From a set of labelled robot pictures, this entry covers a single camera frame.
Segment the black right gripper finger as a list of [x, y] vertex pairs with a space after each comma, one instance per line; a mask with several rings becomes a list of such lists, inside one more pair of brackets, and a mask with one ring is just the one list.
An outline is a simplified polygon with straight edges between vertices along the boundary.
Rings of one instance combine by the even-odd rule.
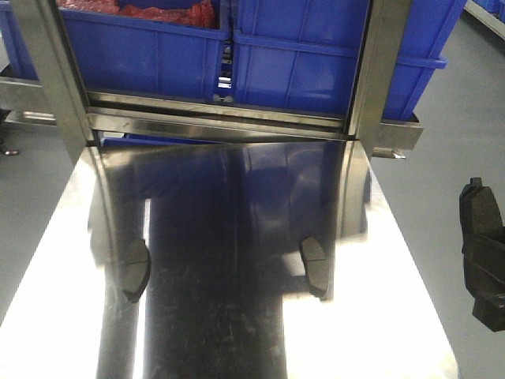
[[504, 231], [462, 228], [463, 271], [474, 299], [472, 315], [492, 332], [504, 330]]

